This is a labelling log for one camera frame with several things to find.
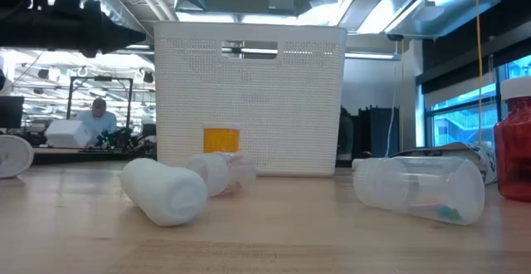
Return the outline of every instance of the blue shirt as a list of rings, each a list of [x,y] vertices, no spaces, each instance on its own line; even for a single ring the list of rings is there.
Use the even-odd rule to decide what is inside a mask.
[[[82,120],[92,134],[91,144],[98,142],[98,136],[104,130],[112,133],[116,131],[116,115],[105,112],[101,117],[94,117],[92,111],[82,111],[76,116],[76,120]]]

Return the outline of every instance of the yellow cable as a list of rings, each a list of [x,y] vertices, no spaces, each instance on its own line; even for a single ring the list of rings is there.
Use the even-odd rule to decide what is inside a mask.
[[[401,103],[404,101],[403,93],[403,83],[404,83],[404,40],[402,39],[402,92],[400,97],[402,98]],[[404,151],[404,114],[402,111],[402,105],[400,106],[400,151]]]
[[[481,146],[481,112],[482,112],[482,104],[481,104],[481,89],[483,88],[483,53],[481,52],[481,22],[480,22],[480,0],[475,0],[475,26],[477,31],[477,38],[478,38],[478,61],[480,63],[480,108],[479,108],[479,127],[478,127],[478,145]]]

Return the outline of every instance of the glass window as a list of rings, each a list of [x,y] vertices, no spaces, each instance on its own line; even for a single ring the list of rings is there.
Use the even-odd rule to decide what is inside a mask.
[[[481,88],[482,99],[492,97],[492,96],[496,96],[496,83],[488,84],[487,86],[483,86],[483,88]],[[455,98],[445,100],[439,104],[433,105],[431,107],[431,110],[435,111],[435,110],[444,109],[444,108],[452,107],[452,106],[459,105],[459,104],[471,103],[471,102],[477,101],[479,98],[480,98],[480,89],[478,88],[475,91],[467,92],[463,95],[459,95]]]
[[[473,107],[434,115],[433,145],[452,142],[476,144],[479,133],[479,108]],[[484,105],[481,112],[481,142],[494,147],[494,125],[498,122],[496,104]]]
[[[520,78],[529,76],[529,67],[531,66],[531,55],[522,57],[518,60],[507,64],[508,78]]]

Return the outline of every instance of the clear plastic container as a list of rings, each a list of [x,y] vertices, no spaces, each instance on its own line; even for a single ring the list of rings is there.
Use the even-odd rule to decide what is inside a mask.
[[[203,124],[203,153],[240,151],[240,125],[213,122]]]
[[[474,163],[458,157],[354,160],[354,190],[369,206],[469,225],[485,204],[485,185]]]
[[[195,154],[186,168],[202,177],[209,197],[238,192],[256,180],[255,163],[239,153]]]

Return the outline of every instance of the wall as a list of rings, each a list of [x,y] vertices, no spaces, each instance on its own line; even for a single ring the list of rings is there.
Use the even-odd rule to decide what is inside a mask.
[[[424,100],[415,77],[422,73],[422,44],[411,41],[403,55],[404,82],[401,61],[345,61],[341,104],[351,115],[358,109],[378,106],[391,108],[395,87],[395,106],[402,108],[404,149],[424,146]]]

